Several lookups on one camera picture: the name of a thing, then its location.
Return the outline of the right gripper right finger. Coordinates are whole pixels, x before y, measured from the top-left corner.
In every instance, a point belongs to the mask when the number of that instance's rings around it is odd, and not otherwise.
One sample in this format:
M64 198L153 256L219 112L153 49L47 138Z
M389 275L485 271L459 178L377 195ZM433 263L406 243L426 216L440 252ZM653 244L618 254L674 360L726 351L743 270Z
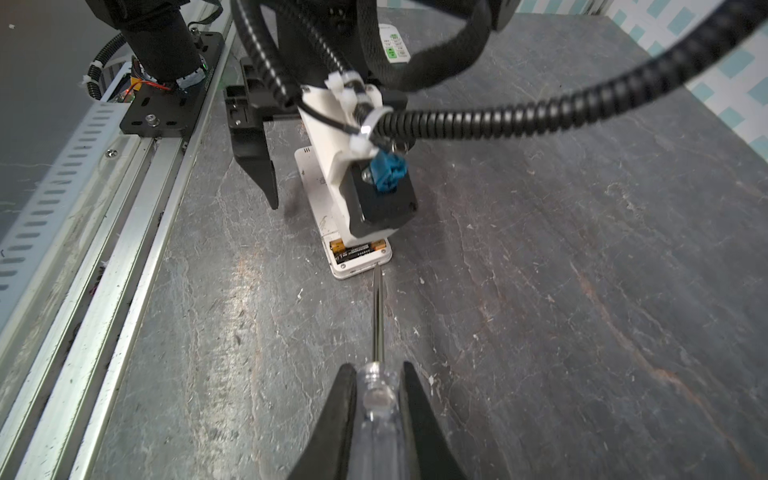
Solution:
M466 479L451 452L414 365L401 370L400 410L410 479Z

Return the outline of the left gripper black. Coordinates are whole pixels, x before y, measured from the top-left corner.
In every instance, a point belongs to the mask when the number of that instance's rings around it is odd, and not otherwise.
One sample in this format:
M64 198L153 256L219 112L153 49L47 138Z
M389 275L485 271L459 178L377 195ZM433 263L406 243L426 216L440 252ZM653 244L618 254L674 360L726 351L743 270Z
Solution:
M263 71L252 60L240 60L244 83L226 88L225 102L230 108L242 105L243 121L236 120L230 126L233 156L241 169L262 190L270 208L279 208L276 171L271 160L265 122L280 119L297 119L302 113L333 129L358 129L365 117L375 108L373 97L381 94L382 103L400 111L407 106L407 95L388 90L378 79L364 79L353 69L331 71L324 79L325 92L331 95L331 103L343 110L339 119L305 101L310 93L307 85L300 85L288 70L269 70L262 80Z

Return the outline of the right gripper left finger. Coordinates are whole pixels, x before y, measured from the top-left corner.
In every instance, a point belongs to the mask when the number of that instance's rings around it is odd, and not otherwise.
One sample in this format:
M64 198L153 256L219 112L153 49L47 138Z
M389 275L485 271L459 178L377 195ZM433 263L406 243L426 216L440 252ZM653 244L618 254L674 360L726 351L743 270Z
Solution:
M346 479L357 403L357 370L343 364L288 479Z

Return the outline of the clear handle screwdriver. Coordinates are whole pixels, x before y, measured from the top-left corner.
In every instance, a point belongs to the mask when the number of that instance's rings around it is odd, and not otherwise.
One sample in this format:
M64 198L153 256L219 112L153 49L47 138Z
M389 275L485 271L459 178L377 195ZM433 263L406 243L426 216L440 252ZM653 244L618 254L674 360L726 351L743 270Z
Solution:
M385 286L373 269L372 355L356 374L348 479L419 479L404 374L386 363Z

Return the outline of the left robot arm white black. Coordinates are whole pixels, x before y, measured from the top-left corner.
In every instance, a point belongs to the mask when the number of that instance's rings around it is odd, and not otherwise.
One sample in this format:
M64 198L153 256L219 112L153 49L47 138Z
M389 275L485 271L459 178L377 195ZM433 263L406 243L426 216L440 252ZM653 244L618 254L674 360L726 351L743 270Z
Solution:
M765 163L677 101L685 81L734 54L766 20L763 1L727 1L686 40L642 58L603 20L589 21L587 33L556 33L559 47L539 54L533 42L548 25L526 18L520 39L493 42L475 67L381 127L453 154L484 152L491 178L477 196L495 207L508 197L514 210L613 219L765 220ZM509 61L503 45L514 49Z

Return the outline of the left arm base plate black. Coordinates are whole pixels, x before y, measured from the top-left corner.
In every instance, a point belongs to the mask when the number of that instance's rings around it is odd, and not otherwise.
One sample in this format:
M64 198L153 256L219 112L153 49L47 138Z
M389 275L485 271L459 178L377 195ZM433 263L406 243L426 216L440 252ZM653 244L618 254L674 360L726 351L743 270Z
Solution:
M223 52L224 37L218 32L202 33L194 41L182 27L172 28L171 33L164 39L154 35L152 51L140 49L139 60L148 74L158 80L175 81L192 73L196 66L202 77L191 86L176 86L169 91L142 87L120 123L124 134L189 139L195 129Z

